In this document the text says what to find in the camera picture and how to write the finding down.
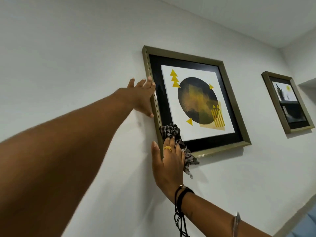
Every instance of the gold frame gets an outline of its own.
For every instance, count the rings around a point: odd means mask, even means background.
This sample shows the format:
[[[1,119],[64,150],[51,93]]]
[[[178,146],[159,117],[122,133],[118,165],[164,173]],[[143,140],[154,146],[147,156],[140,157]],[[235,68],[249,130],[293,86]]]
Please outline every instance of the gold frame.
[[[219,71],[221,73],[223,83],[224,83],[224,86],[225,86],[226,91],[227,91],[228,98],[231,102],[231,106],[232,106],[234,115],[236,117],[237,124],[239,126],[243,141],[224,145],[224,146],[219,146],[219,147],[215,147],[215,148],[211,148],[211,149],[193,152],[192,153],[193,156],[198,158],[198,157],[203,157],[206,155],[212,155],[212,154],[215,154],[215,153],[218,153],[218,152],[221,152],[224,150],[236,148],[236,147],[244,147],[244,146],[251,145],[250,138],[249,138],[246,126],[244,124],[244,121],[242,119],[242,116],[241,116],[241,113],[240,113],[233,89],[232,89],[231,84],[229,82],[223,61],[208,59],[208,58],[195,56],[195,55],[188,55],[188,54],[175,52],[175,51],[168,51],[168,50],[150,47],[150,46],[144,46],[143,47],[143,58],[144,58],[144,64],[145,64],[145,70],[146,70],[147,76],[153,76],[152,70],[151,70],[151,64],[150,64],[150,60],[149,60],[149,55],[158,55],[158,56],[169,57],[169,58],[174,58],[174,59],[179,59],[179,60],[184,60],[184,61],[213,65],[213,66],[218,66],[218,68],[219,68]],[[155,120],[156,133],[157,133],[157,138],[158,138],[158,145],[161,148],[163,145],[163,140],[162,140],[162,137],[161,137],[161,134],[159,131],[159,127],[162,126],[162,123],[161,123],[161,117],[160,117],[160,111],[159,111],[159,107],[158,107],[156,92],[154,93],[154,95],[151,98],[151,106],[153,109],[153,113],[155,115],[154,120]]]
[[[285,75],[280,75],[280,74],[276,74],[276,73],[272,73],[272,72],[268,72],[268,71],[265,71],[263,72],[262,74],[262,77],[263,77],[263,80],[265,82],[265,85],[267,86],[267,89],[268,89],[268,92],[270,94],[270,97],[271,97],[271,100],[273,102],[273,105],[276,109],[276,112],[279,116],[279,119],[281,121],[281,124],[282,124],[282,127],[284,129],[284,132],[286,134],[290,134],[290,133],[294,133],[294,132],[297,132],[297,131],[303,131],[303,130],[308,130],[308,129],[312,129],[312,128],[315,128],[314,124],[313,124],[313,121],[304,105],[304,102],[302,100],[302,97],[297,89],[297,86],[295,85],[295,82],[293,80],[292,77],[289,77],[289,76],[285,76]],[[306,117],[306,120],[308,121],[309,123],[309,126],[305,126],[305,127],[301,127],[301,128],[296,128],[296,129],[291,129],[289,124],[288,124],[288,121],[286,120],[286,116],[284,115],[283,111],[282,111],[282,108],[281,108],[281,105],[279,103],[279,98],[278,98],[278,95],[277,95],[277,92],[275,91],[274,87],[273,87],[273,84],[270,80],[269,77],[275,77],[275,78],[280,78],[280,79],[284,79],[284,80],[289,80],[290,83],[291,83],[291,86],[293,88],[293,91],[296,95],[296,98],[299,102],[299,104],[301,105],[302,107],[302,110],[303,110],[303,113]]]

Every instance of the forearm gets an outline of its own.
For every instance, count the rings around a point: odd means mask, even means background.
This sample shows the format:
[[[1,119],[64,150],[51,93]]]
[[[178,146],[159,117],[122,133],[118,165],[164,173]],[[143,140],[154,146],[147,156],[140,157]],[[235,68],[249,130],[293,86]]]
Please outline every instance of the forearm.
[[[63,215],[63,230],[132,111],[131,101],[118,91],[0,143],[0,222],[28,223],[42,211],[43,219]]]
[[[182,201],[182,211],[207,237],[232,237],[234,216],[207,200],[186,193]],[[238,237],[270,237],[255,227],[241,221]]]

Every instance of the ceiling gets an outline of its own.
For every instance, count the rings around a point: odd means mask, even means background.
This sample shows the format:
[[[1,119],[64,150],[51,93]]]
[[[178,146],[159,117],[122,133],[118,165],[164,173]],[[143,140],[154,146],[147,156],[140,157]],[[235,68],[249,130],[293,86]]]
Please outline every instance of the ceiling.
[[[316,0],[162,0],[274,47],[316,27]]]

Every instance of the gold ring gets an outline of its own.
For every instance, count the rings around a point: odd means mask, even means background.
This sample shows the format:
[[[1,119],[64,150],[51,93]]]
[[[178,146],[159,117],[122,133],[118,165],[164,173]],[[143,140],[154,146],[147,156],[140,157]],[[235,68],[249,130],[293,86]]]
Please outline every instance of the gold ring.
[[[169,151],[171,151],[171,152],[172,152],[171,147],[170,147],[170,146],[168,146],[168,145],[167,145],[167,146],[165,146],[163,149],[164,149],[164,150],[165,150],[165,149],[168,149]]]

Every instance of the white canvas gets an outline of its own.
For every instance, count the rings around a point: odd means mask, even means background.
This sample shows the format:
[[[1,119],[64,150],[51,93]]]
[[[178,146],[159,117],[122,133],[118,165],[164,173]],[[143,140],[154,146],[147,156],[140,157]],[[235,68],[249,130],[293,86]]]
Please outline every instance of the white canvas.
[[[169,107],[171,111],[172,121],[175,123],[181,130],[181,137],[183,141],[201,139],[216,135],[224,135],[229,133],[234,133],[234,127],[229,117],[229,113],[226,107],[225,100],[223,98],[223,94],[221,88],[219,86],[219,82],[217,80],[217,76],[215,72],[210,71],[202,71],[202,70],[194,70],[187,69],[181,67],[172,67],[172,66],[164,66],[161,65],[161,70],[165,82],[165,87],[168,96]],[[179,99],[178,99],[178,88],[173,87],[172,76],[170,75],[172,70],[174,70],[177,74],[177,79],[179,80],[179,84],[188,77],[196,77],[206,82],[207,84],[211,84],[213,86],[213,91],[217,97],[217,100],[221,102],[221,111],[222,116],[225,122],[225,130],[216,130],[201,127],[199,123],[192,122],[193,125],[187,123],[189,117],[183,111]]]
[[[272,83],[273,83],[274,89],[276,90],[279,100],[282,100],[282,98],[280,97],[277,86],[282,90],[283,95],[284,95],[284,100],[297,101],[294,91],[290,85],[285,84],[285,83],[274,82],[274,81]]]

